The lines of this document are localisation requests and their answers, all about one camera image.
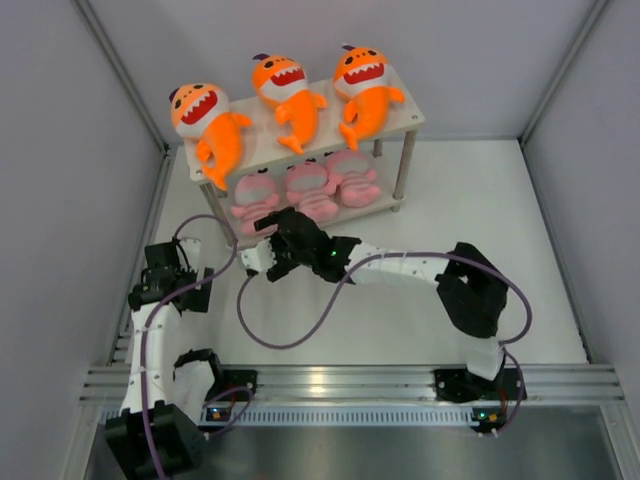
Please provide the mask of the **pink striped plush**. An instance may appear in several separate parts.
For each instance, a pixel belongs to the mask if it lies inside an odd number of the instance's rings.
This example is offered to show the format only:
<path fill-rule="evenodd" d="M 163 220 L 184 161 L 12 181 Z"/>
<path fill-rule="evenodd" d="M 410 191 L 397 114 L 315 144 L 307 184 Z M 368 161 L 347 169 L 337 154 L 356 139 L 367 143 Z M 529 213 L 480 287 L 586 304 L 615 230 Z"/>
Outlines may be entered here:
<path fill-rule="evenodd" d="M 352 208 L 370 205 L 382 193 L 376 184 L 377 170 L 373 156 L 350 149 L 332 153 L 327 157 L 329 179 L 337 186 L 341 202 Z"/>
<path fill-rule="evenodd" d="M 307 160 L 290 166 L 285 190 L 289 203 L 316 223 L 327 222 L 338 213 L 339 206 L 333 199 L 337 184 L 322 164 Z"/>
<path fill-rule="evenodd" d="M 246 235 L 270 233 L 274 227 L 258 230 L 254 222 L 274 212 L 280 204 L 278 187 L 267 168 L 244 175 L 235 186 L 231 214 L 241 222 L 241 231 Z"/>

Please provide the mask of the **orange shark plush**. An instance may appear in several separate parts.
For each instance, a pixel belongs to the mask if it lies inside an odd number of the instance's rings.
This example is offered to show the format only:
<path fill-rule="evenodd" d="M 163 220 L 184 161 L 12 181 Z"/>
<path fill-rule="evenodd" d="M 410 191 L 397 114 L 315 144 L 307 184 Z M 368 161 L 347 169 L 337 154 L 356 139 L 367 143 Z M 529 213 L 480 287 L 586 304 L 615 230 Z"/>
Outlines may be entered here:
<path fill-rule="evenodd" d="M 392 103 L 403 104 L 405 93 L 391 84 L 391 64 L 378 49 L 344 44 L 334 76 L 335 92 L 345 101 L 339 132 L 351 150 L 386 125 Z"/>
<path fill-rule="evenodd" d="M 278 143 L 303 155 L 316 136 L 319 111 L 328 106 L 326 98 L 310 89 L 306 71 L 292 58 L 258 53 L 253 60 L 252 85 L 257 96 L 279 125 L 290 126 L 289 134 L 278 137 Z"/>
<path fill-rule="evenodd" d="M 233 112 L 225 91 L 212 83 L 182 85 L 170 93 L 169 102 L 174 130 L 196 143 L 203 175 L 226 192 L 227 178 L 243 160 L 242 129 L 252 120 Z"/>

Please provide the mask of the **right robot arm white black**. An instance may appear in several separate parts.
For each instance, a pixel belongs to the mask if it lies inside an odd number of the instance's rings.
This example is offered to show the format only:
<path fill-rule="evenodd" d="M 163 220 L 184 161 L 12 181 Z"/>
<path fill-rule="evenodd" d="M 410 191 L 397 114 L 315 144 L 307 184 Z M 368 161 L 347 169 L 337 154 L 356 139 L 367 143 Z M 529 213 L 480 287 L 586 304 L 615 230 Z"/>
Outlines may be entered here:
<path fill-rule="evenodd" d="M 304 266 L 339 286 L 433 288 L 459 333 L 468 388 L 480 397 L 501 388 L 505 354 L 497 330 L 508 285 L 475 246 L 459 242 L 445 253 L 384 249 L 358 237 L 331 236 L 292 207 L 271 213 L 254 226 L 275 231 L 244 250 L 240 259 L 247 271 L 264 273 L 271 282 Z"/>

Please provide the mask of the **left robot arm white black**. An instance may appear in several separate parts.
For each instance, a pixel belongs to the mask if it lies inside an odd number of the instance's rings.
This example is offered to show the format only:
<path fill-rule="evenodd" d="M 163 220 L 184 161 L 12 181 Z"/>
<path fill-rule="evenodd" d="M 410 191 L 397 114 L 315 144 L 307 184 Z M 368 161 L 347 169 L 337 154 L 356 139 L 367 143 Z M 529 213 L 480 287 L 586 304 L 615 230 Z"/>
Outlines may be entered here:
<path fill-rule="evenodd" d="M 117 417 L 105 439 L 128 479 L 160 479 L 198 468 L 206 400 L 226 386 L 217 355 L 189 344 L 186 312 L 208 310 L 211 287 L 192 283 L 213 274 L 200 269 L 201 243 L 173 239 L 144 250 L 146 266 L 128 295 L 133 323 L 132 363 Z"/>

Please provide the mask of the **white two-tier wooden shelf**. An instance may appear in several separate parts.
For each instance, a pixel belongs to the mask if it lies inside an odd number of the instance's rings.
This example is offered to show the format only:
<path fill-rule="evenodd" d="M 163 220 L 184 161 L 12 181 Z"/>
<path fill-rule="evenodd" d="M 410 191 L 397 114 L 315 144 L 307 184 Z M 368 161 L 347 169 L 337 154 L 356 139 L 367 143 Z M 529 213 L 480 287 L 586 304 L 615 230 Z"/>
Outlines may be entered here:
<path fill-rule="evenodd" d="M 323 163 L 325 153 L 346 148 L 343 137 L 338 131 L 338 124 L 343 119 L 344 101 L 334 90 L 330 79 L 313 82 L 310 84 L 310 89 L 325 96 L 328 108 L 319 113 L 318 133 L 314 141 L 305 148 L 305 153 L 308 158 L 314 158 L 317 162 Z M 387 209 L 393 211 L 400 209 L 417 133 L 425 123 L 425 116 L 411 93 L 405 91 L 404 94 L 403 104 L 395 103 L 390 107 L 384 129 L 377 136 L 360 143 L 360 151 L 371 158 L 372 166 L 378 172 L 375 183 L 382 190 L 381 196 L 360 209 L 341 204 L 337 215 L 323 224 L 325 227 Z M 202 174 L 194 142 L 185 141 L 184 145 L 178 149 L 178 156 L 187 162 L 190 179 L 198 185 L 211 210 L 225 216 L 237 235 L 238 246 L 244 249 L 255 246 L 259 237 L 243 233 L 241 222 L 231 214 L 232 194 L 236 181 L 244 175 L 266 169 L 278 185 L 280 206 L 285 207 L 288 201 L 285 198 L 282 180 L 286 169 L 302 162 L 303 158 L 277 143 L 276 136 L 279 134 L 280 126 L 259 97 L 233 101 L 230 109 L 249 116 L 253 125 L 243 131 L 244 159 L 228 179 L 227 195 L 222 195 Z"/>

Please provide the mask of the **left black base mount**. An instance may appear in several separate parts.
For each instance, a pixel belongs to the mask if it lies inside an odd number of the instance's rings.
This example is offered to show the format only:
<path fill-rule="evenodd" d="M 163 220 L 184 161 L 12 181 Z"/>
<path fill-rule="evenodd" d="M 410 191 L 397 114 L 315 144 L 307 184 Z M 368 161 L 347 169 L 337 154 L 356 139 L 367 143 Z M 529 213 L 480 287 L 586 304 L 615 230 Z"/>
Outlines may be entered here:
<path fill-rule="evenodd" d="M 214 371 L 214 383 L 205 396 L 206 401 L 220 398 L 225 391 L 236 391 L 222 397 L 222 400 L 244 402 L 249 399 L 247 390 L 256 393 L 258 372 L 255 369 L 218 369 Z"/>

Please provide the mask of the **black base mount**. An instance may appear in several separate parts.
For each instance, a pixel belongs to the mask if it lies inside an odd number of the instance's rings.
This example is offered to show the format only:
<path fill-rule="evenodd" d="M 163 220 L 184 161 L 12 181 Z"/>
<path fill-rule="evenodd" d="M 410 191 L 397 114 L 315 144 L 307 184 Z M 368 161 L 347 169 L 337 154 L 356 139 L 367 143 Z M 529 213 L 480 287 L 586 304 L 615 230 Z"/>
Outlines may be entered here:
<path fill-rule="evenodd" d="M 465 368 L 442 368 L 434 372 L 436 398 L 456 404 L 474 401 L 517 400 L 527 398 L 526 388 L 515 368 L 502 369 L 494 380 L 486 380 Z"/>
<path fill-rule="evenodd" d="M 222 397 L 222 400 L 244 402 L 249 399 L 247 390 L 256 393 L 258 372 L 255 369 L 218 369 L 214 371 L 214 383 L 205 396 L 206 401 L 220 398 L 225 391 L 236 391 Z"/>

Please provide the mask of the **aluminium front rail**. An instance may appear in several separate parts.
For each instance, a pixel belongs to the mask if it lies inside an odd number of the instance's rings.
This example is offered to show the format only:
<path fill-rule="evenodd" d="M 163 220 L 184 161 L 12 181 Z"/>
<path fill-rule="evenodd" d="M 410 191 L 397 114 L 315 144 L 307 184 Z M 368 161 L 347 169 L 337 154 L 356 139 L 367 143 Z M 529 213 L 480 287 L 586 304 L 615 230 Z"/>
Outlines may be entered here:
<path fill-rule="evenodd" d="M 267 366 L 256 369 L 251 403 L 222 400 L 200 417 L 206 428 L 238 418 L 242 426 L 477 426 L 491 412 L 515 406 L 602 406 L 625 397 L 608 365 L 524 365 L 526 388 L 513 401 L 456 404 L 436 398 L 430 366 Z"/>

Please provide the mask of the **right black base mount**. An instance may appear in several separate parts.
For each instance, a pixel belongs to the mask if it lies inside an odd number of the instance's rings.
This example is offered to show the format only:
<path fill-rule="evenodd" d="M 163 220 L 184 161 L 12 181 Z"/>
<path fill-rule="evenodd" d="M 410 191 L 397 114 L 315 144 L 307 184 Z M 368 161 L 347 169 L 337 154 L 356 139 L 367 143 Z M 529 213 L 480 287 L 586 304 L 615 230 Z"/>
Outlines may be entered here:
<path fill-rule="evenodd" d="M 527 398 L 526 388 L 515 368 L 502 369 L 494 380 L 486 380 L 465 368 L 442 368 L 434 372 L 436 398 L 456 404 L 474 401 L 517 400 Z"/>

